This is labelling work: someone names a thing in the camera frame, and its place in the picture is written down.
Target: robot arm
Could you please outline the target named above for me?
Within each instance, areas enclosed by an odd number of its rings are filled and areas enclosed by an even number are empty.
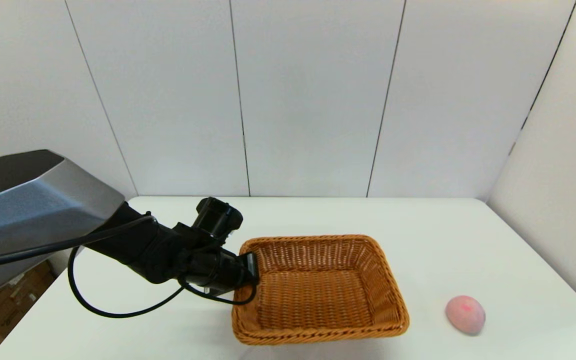
[[[192,226],[174,228],[144,219],[130,229],[86,245],[133,269],[151,283],[176,279],[219,296],[259,281],[253,253],[222,248],[242,214],[216,198],[197,205]],[[68,159],[48,150],[0,157],[0,255],[59,244],[116,229],[150,215]],[[0,287],[48,255],[0,264]]]

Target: basket rim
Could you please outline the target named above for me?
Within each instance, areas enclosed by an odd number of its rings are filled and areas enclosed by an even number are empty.
[[[260,243],[272,242],[293,242],[293,241],[321,241],[321,240],[364,240],[370,245],[371,251],[377,255],[385,272],[386,282],[389,289],[398,296],[401,301],[397,301],[397,312],[400,315],[399,321],[386,321],[370,326],[347,327],[347,328],[283,328],[283,329],[260,329],[249,330],[242,326],[240,313],[244,307],[233,306],[231,312],[232,328],[235,337],[244,344],[260,345],[264,344],[289,344],[302,342],[318,342],[323,340],[342,340],[375,337],[391,337],[405,333],[410,326],[410,316],[406,304],[403,301],[402,293],[397,286],[393,272],[388,260],[379,243],[374,238],[365,234],[336,234],[336,235],[298,235],[298,236],[273,236],[254,237],[247,240],[241,246],[239,253],[247,253],[250,248]]]

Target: silver robot arm casing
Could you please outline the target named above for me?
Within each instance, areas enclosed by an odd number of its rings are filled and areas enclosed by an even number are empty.
[[[82,237],[102,226],[124,196],[48,150],[0,157],[0,255]],[[0,265],[0,287],[42,260]]]

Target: pink peach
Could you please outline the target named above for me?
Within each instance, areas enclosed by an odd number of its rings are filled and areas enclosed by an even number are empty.
[[[477,335],[486,322],[486,312],[482,305],[470,296],[457,296],[446,305],[446,316],[458,330]]]

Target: white partition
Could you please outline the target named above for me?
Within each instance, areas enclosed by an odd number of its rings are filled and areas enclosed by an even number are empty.
[[[249,194],[228,0],[68,0],[140,195]]]
[[[232,2],[253,196],[366,196],[402,9]]]
[[[0,0],[0,151],[48,149],[137,194],[62,1]]]
[[[576,7],[488,204],[576,291]]]
[[[409,0],[369,195],[486,199],[574,0]]]

